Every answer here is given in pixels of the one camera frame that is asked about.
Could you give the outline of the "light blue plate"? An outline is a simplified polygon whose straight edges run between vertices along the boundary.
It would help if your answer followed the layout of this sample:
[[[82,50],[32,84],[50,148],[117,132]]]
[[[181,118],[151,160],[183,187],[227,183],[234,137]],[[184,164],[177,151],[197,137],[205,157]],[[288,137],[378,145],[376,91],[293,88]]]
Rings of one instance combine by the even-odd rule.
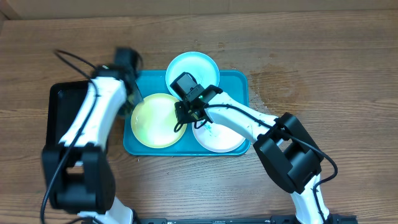
[[[171,83],[183,72],[190,73],[198,84],[206,88],[209,85],[218,86],[220,71],[215,61],[201,52],[185,52],[176,56],[166,69],[165,82],[171,95],[181,100],[170,87]]]

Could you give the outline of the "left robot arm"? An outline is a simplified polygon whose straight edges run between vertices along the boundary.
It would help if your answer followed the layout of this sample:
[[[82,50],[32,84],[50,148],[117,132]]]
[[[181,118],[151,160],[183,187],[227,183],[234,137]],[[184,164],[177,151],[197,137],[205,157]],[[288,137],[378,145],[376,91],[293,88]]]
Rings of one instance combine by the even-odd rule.
[[[116,182],[106,158],[107,141],[118,115],[131,114],[143,101],[136,80],[142,66],[140,54],[118,47],[114,62],[93,67],[88,75],[65,59],[67,52],[54,54],[88,81],[85,99],[66,133],[56,143],[46,143],[42,167],[46,192],[40,208],[77,214],[74,222],[139,223],[137,213],[116,197]]]

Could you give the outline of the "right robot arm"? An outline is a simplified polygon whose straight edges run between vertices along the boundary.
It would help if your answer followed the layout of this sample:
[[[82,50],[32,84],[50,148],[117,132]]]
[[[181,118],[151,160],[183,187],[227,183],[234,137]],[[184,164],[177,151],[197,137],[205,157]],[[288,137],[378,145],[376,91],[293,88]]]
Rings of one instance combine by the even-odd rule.
[[[255,111],[217,86],[203,88],[187,72],[170,87],[181,99],[175,104],[176,131],[183,124],[197,122],[232,129],[252,143],[268,176],[291,195],[296,222],[328,223],[330,212],[319,188],[321,162],[326,156],[295,116]]]

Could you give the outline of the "yellow green plate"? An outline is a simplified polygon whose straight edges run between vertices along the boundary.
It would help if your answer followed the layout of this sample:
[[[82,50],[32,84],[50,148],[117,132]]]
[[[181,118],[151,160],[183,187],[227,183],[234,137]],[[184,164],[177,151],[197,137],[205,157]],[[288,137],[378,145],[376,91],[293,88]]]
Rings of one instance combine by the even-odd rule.
[[[131,129],[143,145],[160,149],[175,144],[185,133],[184,124],[178,132],[175,103],[178,99],[165,93],[156,93],[144,98],[132,112]]]

